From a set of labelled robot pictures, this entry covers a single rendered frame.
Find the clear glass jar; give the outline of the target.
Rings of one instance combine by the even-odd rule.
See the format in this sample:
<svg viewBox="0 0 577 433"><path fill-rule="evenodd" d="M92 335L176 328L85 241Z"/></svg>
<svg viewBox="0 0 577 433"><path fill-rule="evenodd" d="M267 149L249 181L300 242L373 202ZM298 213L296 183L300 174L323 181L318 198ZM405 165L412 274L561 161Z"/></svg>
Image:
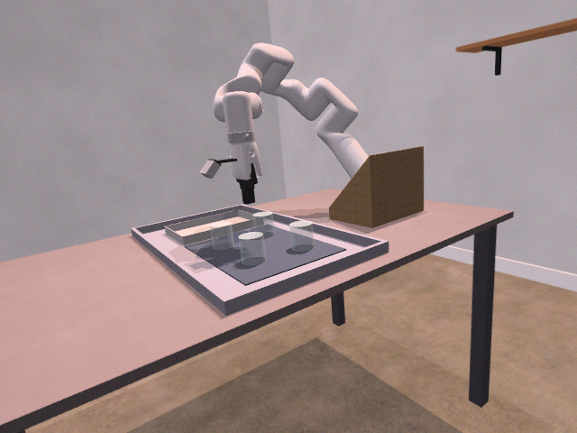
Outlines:
<svg viewBox="0 0 577 433"><path fill-rule="evenodd" d="M224 250L234 246L232 223L216 222L210 225L213 249Z"/></svg>
<svg viewBox="0 0 577 433"><path fill-rule="evenodd" d="M263 233L263 238L275 235L272 212L259 212L252 215L254 232Z"/></svg>
<svg viewBox="0 0 577 433"><path fill-rule="evenodd" d="M242 264L258 265L266 261L263 233L250 232L238 236Z"/></svg>
<svg viewBox="0 0 577 433"><path fill-rule="evenodd" d="M296 221L289 224L291 249L305 252L314 249L313 223L311 221Z"/></svg>

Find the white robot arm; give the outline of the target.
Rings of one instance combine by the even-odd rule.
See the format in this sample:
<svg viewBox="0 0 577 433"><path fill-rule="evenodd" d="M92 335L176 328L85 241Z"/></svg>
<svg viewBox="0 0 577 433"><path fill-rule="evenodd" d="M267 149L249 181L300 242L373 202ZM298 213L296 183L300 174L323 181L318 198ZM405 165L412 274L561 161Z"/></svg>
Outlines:
<svg viewBox="0 0 577 433"><path fill-rule="evenodd" d="M239 68L240 77L221 86L214 99L214 114L226 124L228 143L255 141L252 119L260 117L263 110L258 96L261 91L286 99L309 121L316 120L333 103L317 124L316 134L352 178L369 157L353 136L343 134L357 117L357 107L325 78L318 78L310 88L298 80L283 80L293 65L292 54L281 47L266 43L252 46Z"/></svg>

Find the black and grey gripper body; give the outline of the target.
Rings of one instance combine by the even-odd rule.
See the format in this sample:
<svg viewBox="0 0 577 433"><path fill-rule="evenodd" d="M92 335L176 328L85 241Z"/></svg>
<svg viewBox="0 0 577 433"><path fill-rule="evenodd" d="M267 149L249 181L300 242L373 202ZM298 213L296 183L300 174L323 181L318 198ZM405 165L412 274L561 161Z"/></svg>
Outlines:
<svg viewBox="0 0 577 433"><path fill-rule="evenodd" d="M249 180L253 163L257 179L261 178L261 162L256 142L228 143L228 145L230 145L230 158L237 159L231 161L233 177L238 180Z"/></svg>

